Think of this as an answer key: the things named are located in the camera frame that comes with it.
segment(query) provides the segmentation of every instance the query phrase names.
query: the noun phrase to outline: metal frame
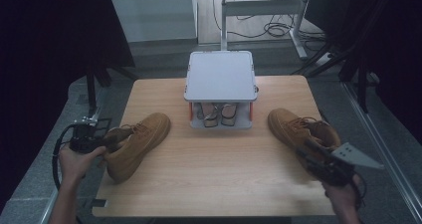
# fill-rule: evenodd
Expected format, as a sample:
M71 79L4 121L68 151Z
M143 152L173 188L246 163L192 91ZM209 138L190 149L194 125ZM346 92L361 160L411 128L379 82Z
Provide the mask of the metal frame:
M403 197L404 202L409 208L416 223L422 224L422 200L413 187L409 179L406 177L394 155L390 152L387 143L382 138L376 125L373 123L370 114L366 113L357 101L357 94L354 92L354 87L351 83L341 83L344 92L346 93L357 117L366 129L372 143L374 144L381 161L390 174L391 179L397 186L397 190Z
M290 36L295 44L299 58L308 58L307 52L299 39L299 29L307 9L308 0L266 0L266 1L233 1L222 0L221 3L221 51L227 51L227 23L230 16L253 15L285 15L297 14L296 26L290 31Z

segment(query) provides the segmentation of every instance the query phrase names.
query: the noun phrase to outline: tan work boot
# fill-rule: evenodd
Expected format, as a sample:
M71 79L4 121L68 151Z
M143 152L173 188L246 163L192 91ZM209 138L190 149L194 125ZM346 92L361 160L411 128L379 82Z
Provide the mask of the tan work boot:
M131 130L132 134L118 144L118 150L108 149L104 154L108 175L116 183L128 180L146 154L162 143L170 131L170 119L164 113L155 112Z
M132 125L124 125L122 127L114 127L110 129L105 136L104 140L112 140L107 147L108 152L115 152L121 148L122 141L127 139L131 134L133 134Z
M286 109L272 110L268 114L268 125L273 135L297 154L299 150L318 161L324 161L318 148L332 152L341 146L337 132L327 122L313 117L298 117ZM305 167L306 161L300 155L297 158Z

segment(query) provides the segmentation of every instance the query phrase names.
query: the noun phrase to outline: boot lace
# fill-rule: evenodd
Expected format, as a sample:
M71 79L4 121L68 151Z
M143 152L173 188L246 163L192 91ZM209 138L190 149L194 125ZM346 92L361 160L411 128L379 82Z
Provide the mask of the boot lace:
M304 129L304 128L308 129L308 124L310 122L315 122L315 121L317 121L317 120L314 117L305 116L305 117L295 118L295 119L287 122L286 125L288 127L290 127L293 131L298 131L298 130L301 130L301 129ZM327 147L323 145L322 139L317 138L317 137L315 137L313 135L311 135L311 138L317 144L319 144L321 147L323 147L324 149L327 149Z
M150 133L150 129L145 125L142 125L142 121L135 125L125 124L122 127L125 126L131 128L132 132L138 137L146 136Z

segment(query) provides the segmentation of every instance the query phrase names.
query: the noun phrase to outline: human hand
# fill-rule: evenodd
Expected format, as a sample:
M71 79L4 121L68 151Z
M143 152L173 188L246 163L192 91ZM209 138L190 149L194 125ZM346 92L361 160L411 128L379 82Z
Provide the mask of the human hand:
M62 184L79 185L92 161L106 151L105 146L97 147L87 154L79 154L65 144L59 152L60 166L62 170Z
M360 179L357 175L353 176L354 184L358 184ZM356 193L350 184L345 186L331 186L326 182L322 183L326 196L332 204L332 210L337 215L340 223L360 223L356 211Z

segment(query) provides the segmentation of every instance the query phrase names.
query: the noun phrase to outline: wall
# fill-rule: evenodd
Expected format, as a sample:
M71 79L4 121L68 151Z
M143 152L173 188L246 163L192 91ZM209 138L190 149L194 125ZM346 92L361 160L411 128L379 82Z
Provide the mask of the wall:
M128 42L195 39L196 0L112 0Z

